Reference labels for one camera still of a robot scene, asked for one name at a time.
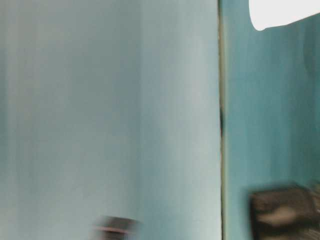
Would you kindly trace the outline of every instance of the light fixture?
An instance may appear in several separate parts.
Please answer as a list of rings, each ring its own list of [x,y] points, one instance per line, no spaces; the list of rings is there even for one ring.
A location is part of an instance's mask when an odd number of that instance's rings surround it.
[[[279,27],[320,13],[320,0],[249,0],[255,29]]]

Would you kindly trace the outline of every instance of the dark object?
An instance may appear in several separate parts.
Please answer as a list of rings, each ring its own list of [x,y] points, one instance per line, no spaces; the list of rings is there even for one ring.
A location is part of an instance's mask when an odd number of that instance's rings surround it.
[[[302,187],[254,192],[250,218],[254,240],[320,240],[318,197]]]
[[[99,240],[126,240],[129,236],[135,234],[135,220],[120,217],[109,217],[101,224],[95,226],[99,231]]]

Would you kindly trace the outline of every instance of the light blue wall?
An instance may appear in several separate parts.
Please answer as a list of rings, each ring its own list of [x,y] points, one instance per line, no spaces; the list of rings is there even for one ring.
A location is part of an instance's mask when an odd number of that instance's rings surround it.
[[[215,0],[143,0],[141,220],[145,240],[221,238]]]
[[[0,32],[0,239],[137,218],[139,1],[0,0]]]
[[[252,187],[319,178],[319,24],[259,32],[248,0],[221,1],[227,240],[251,239]]]

